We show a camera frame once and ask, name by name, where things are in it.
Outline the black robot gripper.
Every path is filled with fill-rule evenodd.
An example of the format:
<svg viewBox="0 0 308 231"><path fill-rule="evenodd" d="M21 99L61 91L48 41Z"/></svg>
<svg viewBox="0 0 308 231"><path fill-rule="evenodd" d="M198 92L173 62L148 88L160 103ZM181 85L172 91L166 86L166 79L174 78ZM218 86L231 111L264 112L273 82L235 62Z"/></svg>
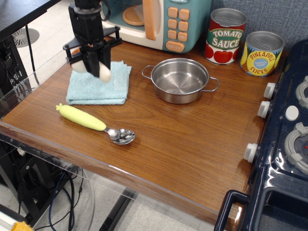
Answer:
<svg viewBox="0 0 308 231"><path fill-rule="evenodd" d="M72 3L68 6L74 38L63 46L68 54L75 47L93 47L85 50L83 61L86 70L95 77L100 75L99 62L111 69L111 48L122 43L120 27L103 28L102 7L99 3Z"/></svg>

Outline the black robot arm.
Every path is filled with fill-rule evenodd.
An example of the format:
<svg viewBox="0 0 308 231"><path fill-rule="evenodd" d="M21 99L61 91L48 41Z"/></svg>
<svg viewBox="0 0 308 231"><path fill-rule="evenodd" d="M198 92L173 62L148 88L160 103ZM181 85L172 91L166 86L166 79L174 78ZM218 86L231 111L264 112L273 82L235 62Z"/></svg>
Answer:
<svg viewBox="0 0 308 231"><path fill-rule="evenodd" d="M103 28L99 0L76 0L68 10L74 38L63 46L67 62L76 72L109 82L111 48L122 43L120 27Z"/></svg>

